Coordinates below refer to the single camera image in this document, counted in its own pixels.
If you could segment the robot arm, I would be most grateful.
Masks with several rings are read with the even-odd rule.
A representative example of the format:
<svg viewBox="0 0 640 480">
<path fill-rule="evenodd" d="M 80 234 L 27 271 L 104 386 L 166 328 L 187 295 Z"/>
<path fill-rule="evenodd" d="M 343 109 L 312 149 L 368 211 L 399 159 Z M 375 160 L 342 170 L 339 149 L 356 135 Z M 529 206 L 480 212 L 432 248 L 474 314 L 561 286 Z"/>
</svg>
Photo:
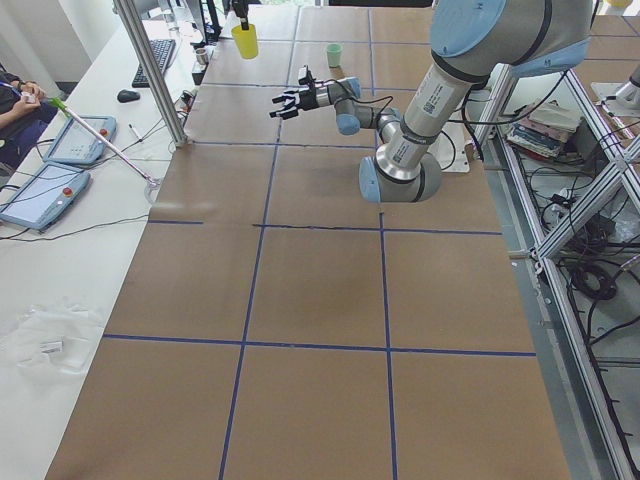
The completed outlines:
<svg viewBox="0 0 640 480">
<path fill-rule="evenodd" d="M 299 86 L 276 97 L 274 116 L 333 106 L 343 135 L 374 129 L 382 144 L 362 159 L 362 196 L 375 203 L 415 203 L 441 185 L 430 153 L 445 123 L 471 87 L 487 81 L 498 64 L 515 77 L 565 71 L 588 51 L 593 5 L 589 1 L 441 1 L 430 29 L 432 64 L 405 113 L 359 103 L 359 81 L 316 81 L 307 68 Z"/>
</svg>

